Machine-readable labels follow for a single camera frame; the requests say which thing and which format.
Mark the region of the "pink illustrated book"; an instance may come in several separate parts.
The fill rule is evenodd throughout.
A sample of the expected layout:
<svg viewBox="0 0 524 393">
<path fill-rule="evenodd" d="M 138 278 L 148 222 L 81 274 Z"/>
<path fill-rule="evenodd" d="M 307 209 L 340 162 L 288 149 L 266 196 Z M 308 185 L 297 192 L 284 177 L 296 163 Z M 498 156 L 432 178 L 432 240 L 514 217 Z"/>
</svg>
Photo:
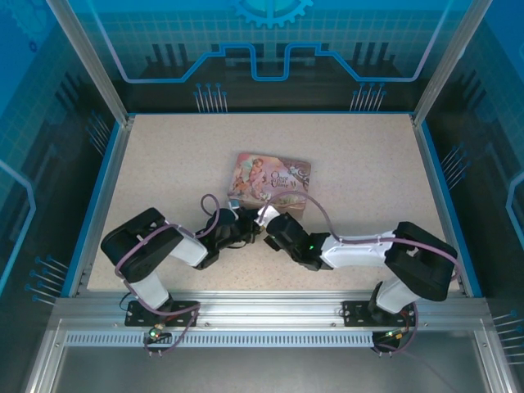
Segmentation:
<svg viewBox="0 0 524 393">
<path fill-rule="evenodd" d="M 297 193 L 309 191 L 310 175 L 307 161 L 244 152 L 237 156 L 228 197 L 249 209 L 270 201 L 278 211 L 301 219 L 306 199 Z"/>
</svg>

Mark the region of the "aluminium table rail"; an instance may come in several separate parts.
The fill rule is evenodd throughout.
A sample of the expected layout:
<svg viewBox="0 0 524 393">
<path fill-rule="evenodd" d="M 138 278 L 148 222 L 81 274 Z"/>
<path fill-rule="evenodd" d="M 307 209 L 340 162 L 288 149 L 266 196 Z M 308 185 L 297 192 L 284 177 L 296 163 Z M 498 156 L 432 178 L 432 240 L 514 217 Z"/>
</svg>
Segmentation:
<svg viewBox="0 0 524 393">
<path fill-rule="evenodd" d="M 201 304 L 199 330 L 329 331 L 343 327 L 341 304 L 368 300 L 370 291 L 175 291 L 175 300 Z M 121 329 L 124 311 L 117 292 L 89 292 L 61 298 L 52 310 L 50 328 L 64 330 Z M 457 292 L 444 302 L 419 300 L 419 324 L 425 332 L 477 331 L 493 327 L 488 304 Z"/>
</svg>

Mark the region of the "aluminium frame post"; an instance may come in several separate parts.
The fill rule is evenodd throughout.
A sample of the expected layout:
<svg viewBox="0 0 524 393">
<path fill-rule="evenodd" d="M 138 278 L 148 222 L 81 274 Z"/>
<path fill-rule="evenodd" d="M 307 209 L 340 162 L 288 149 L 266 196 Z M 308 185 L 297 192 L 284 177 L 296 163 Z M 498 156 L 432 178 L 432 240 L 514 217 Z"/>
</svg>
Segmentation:
<svg viewBox="0 0 524 393">
<path fill-rule="evenodd" d="M 67 0 L 46 0 L 57 22 L 94 82 L 115 120 L 126 127 L 129 114 L 124 107 L 95 48 Z"/>
<path fill-rule="evenodd" d="M 414 128 L 422 127 L 422 122 L 465 53 L 492 2 L 493 0 L 472 0 L 413 112 Z"/>
</svg>

